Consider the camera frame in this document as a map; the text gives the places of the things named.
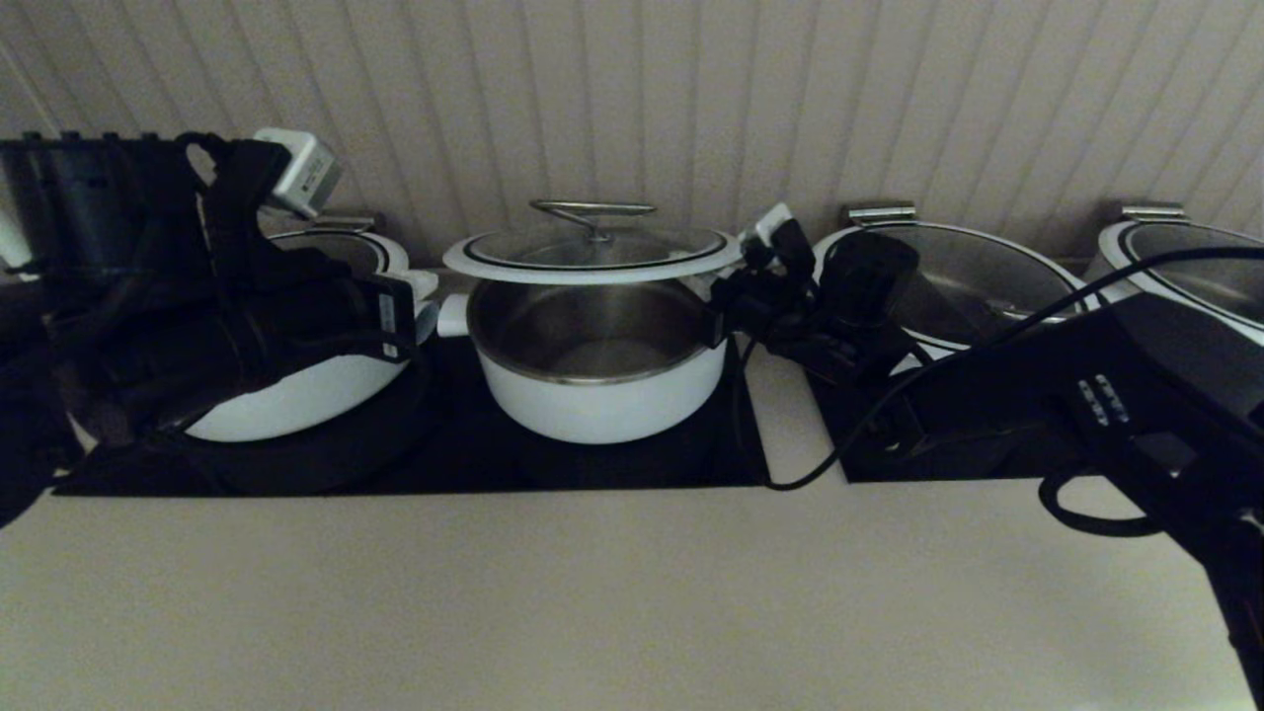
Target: counter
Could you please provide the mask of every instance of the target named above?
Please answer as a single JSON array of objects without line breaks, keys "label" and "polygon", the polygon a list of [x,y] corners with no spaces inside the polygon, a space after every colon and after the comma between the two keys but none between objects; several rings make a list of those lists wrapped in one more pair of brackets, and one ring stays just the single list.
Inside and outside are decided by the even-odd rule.
[{"label": "counter", "polygon": [[[758,352],[769,463],[829,452]],[[1201,568],[1033,481],[44,498],[0,531],[0,695],[53,708],[1246,710]],[[1102,481],[1069,505],[1119,515]]]}]

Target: metal lid handle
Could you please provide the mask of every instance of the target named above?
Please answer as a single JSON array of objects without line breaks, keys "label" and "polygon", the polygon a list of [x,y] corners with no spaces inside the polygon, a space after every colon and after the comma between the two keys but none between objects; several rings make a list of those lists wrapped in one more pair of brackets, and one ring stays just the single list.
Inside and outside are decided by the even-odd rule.
[{"label": "metal lid handle", "polygon": [[541,213],[549,213],[555,218],[561,218],[575,223],[576,225],[584,225],[588,228],[588,235],[592,239],[600,240],[609,238],[602,234],[597,223],[584,219],[585,215],[617,215],[636,218],[638,215],[648,215],[650,213],[657,210],[653,205],[641,205],[636,202],[581,202],[578,200],[532,200],[531,206]]}]

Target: black cooktop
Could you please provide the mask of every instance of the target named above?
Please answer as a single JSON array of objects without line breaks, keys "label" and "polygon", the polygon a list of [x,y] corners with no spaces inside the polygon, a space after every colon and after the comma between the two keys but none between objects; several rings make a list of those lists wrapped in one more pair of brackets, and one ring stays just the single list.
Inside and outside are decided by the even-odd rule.
[{"label": "black cooktop", "polygon": [[[585,445],[514,423],[495,405],[469,339],[435,339],[389,387],[319,428],[263,444],[176,438],[97,450],[56,493],[255,497],[757,486],[767,472],[763,449],[729,350],[719,386],[690,417],[641,440]],[[744,457],[736,444],[734,396]],[[383,449],[378,442],[394,444]],[[312,473],[329,462],[365,461],[377,463],[355,468],[354,481],[326,486]]]}]

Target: pot handle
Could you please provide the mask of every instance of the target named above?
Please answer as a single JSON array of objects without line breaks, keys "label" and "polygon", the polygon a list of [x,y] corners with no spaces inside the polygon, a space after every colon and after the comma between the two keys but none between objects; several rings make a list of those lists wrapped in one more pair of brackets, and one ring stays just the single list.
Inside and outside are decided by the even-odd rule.
[{"label": "pot handle", "polygon": [[470,334],[469,321],[465,319],[469,300],[469,294],[453,294],[444,299],[444,304],[439,307],[439,323],[435,328],[439,338]]},{"label": "pot handle", "polygon": [[637,202],[583,202],[579,200],[532,200],[531,206],[541,213],[549,213],[555,218],[584,225],[589,237],[602,239],[600,229],[593,220],[585,216],[616,215],[623,218],[636,218],[648,215],[657,210],[653,205],[641,205]]}]

